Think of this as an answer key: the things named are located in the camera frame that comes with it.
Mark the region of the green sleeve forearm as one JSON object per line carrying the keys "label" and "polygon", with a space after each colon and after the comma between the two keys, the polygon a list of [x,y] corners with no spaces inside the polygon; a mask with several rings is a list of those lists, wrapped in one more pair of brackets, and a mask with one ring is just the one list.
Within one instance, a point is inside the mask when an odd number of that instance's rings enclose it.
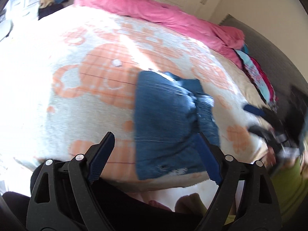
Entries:
{"label": "green sleeve forearm", "polygon": [[286,224],[307,195],[307,162],[297,158],[292,166],[282,168],[272,178],[280,207],[282,224]]}

